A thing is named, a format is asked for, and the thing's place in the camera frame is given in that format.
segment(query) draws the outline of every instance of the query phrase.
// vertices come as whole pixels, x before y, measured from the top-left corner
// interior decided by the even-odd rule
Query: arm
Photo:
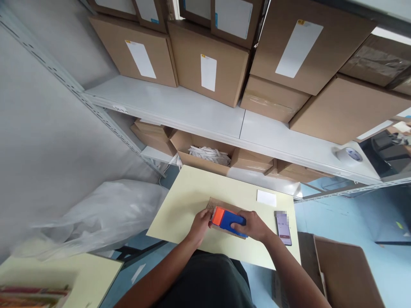
[[[246,219],[246,225],[233,223],[231,227],[264,244],[281,279],[290,307],[331,308],[307,272],[257,213],[240,211],[238,214]]]
[[[193,221],[190,232],[155,268],[141,278],[114,308],[151,307],[167,292],[188,260],[201,245],[209,228],[212,212],[205,209]]]

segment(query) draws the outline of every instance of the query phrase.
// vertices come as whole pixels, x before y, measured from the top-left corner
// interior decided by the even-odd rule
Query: blue floor
[[[178,168],[171,166],[167,171],[167,178],[161,180],[161,185],[170,188],[177,174]],[[302,189],[304,195],[318,192],[304,185],[302,185]],[[366,206],[382,202],[388,206],[390,200],[384,198],[384,192],[380,190],[352,199],[338,196],[324,198],[320,201],[296,203],[297,229],[361,246],[385,306],[387,308],[410,307],[411,247],[381,247],[375,244],[376,234],[372,232],[372,228],[370,229],[364,219]],[[130,240],[128,245],[135,248],[145,248],[157,241],[145,236],[145,232],[143,232]],[[136,281],[154,268],[173,247],[175,244],[168,243],[133,266],[123,270],[115,280],[101,307],[112,308],[132,286],[131,279],[137,269],[145,264]],[[243,266],[248,274],[254,305],[258,308],[276,307],[271,299],[271,270],[244,262]]]

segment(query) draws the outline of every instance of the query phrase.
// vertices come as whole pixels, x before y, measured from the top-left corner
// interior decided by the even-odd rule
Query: table
[[[97,308],[116,279],[123,262],[81,254],[40,262],[9,257],[0,266],[0,285],[71,289],[64,308]]]
[[[257,202],[257,190],[275,194],[277,206]],[[277,233],[274,211],[286,211],[292,240],[292,246],[287,248],[301,263],[292,196],[190,166],[182,167],[147,235],[172,243],[181,242],[190,230],[194,216],[206,207],[210,197],[256,211],[274,233]],[[250,237],[244,240],[210,229],[199,249],[275,269],[264,245]]]

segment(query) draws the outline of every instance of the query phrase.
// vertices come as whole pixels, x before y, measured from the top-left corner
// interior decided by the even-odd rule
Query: phone screen
[[[287,221],[286,213],[276,213],[278,236],[283,241],[284,245],[291,246],[290,227]]]

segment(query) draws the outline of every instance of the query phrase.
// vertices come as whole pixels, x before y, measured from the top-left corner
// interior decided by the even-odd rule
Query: tape roll
[[[363,161],[361,154],[353,148],[343,148],[337,151],[335,154],[340,162],[347,166],[356,166]]]

